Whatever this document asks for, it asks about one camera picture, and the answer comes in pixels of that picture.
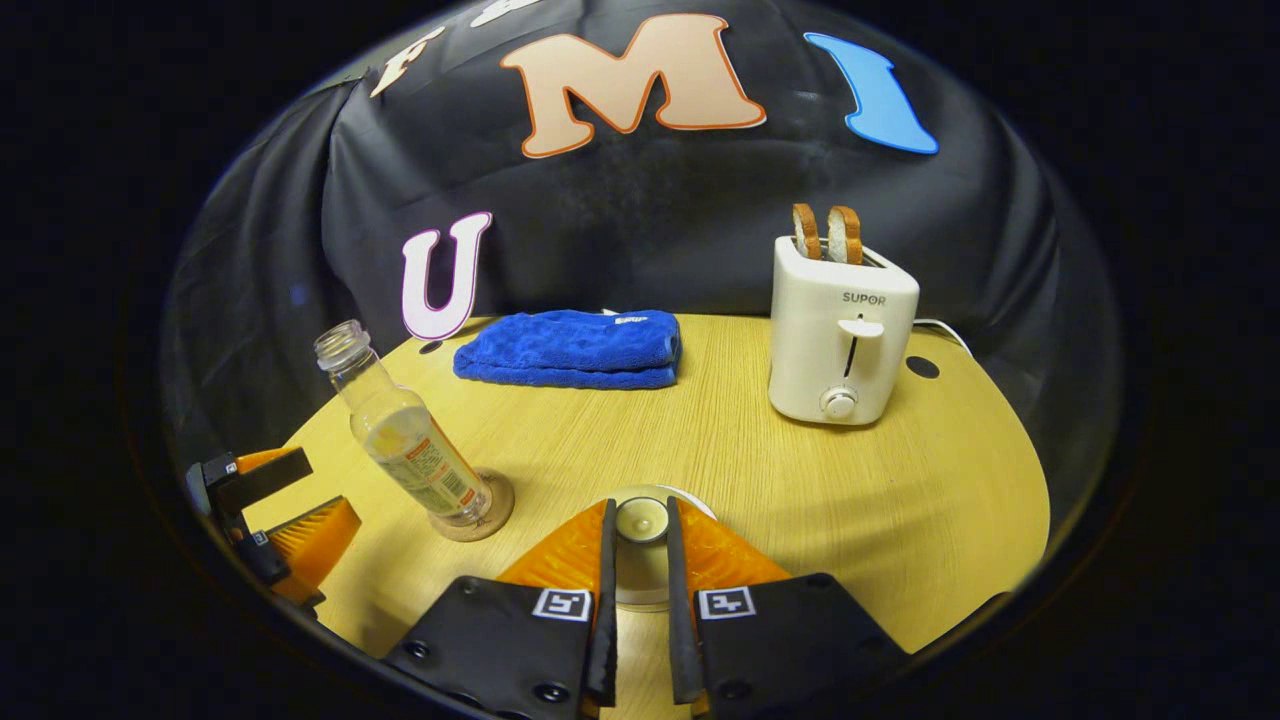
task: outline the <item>power cord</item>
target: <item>power cord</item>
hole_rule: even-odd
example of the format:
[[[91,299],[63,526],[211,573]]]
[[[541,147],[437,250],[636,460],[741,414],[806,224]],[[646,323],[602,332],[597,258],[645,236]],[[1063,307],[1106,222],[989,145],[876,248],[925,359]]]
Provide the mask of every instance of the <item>power cord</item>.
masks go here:
[[[942,320],[934,320],[933,318],[919,318],[919,319],[916,319],[911,324],[913,325],[934,325],[934,327],[942,328],[943,331],[946,331],[947,334],[950,334],[951,337],[954,337],[955,341],[960,343],[960,347],[963,347],[964,351],[969,354],[969,357],[973,357],[973,351],[969,350],[968,345],[965,345],[964,338],[960,337],[960,333],[955,332],[955,329],[951,325],[943,323]]]

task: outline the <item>plastic bottle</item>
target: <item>plastic bottle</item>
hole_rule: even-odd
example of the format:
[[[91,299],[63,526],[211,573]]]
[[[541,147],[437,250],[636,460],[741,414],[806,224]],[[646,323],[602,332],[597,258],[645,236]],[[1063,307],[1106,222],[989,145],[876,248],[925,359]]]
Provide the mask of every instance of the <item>plastic bottle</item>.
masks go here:
[[[442,521],[479,521],[493,500],[489,487],[444,437],[422,398],[392,382],[360,322],[324,333],[315,351],[316,364],[351,409],[351,433],[365,452]]]

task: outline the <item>folded towel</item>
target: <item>folded towel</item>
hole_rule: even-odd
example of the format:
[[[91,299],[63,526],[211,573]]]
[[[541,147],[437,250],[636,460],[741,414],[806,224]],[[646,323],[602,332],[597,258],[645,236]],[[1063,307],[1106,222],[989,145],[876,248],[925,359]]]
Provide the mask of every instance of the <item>folded towel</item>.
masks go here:
[[[658,388],[676,382],[680,351],[680,324],[660,310],[521,313],[460,347],[453,372],[509,384]]]

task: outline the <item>bottle label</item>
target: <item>bottle label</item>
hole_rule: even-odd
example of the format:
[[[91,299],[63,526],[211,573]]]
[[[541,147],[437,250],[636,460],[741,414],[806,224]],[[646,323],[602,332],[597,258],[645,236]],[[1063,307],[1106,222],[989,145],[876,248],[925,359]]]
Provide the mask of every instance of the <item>bottle label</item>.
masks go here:
[[[390,477],[436,515],[461,512],[476,496],[430,437],[402,456],[378,461]]]

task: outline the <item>white toaster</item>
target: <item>white toaster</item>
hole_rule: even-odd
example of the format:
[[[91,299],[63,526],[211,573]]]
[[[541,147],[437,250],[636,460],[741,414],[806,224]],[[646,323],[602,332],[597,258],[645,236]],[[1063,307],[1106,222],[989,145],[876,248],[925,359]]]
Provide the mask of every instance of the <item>white toaster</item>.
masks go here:
[[[863,264],[812,260],[773,242],[769,402],[796,420],[864,425],[893,392],[920,284],[863,247]]]

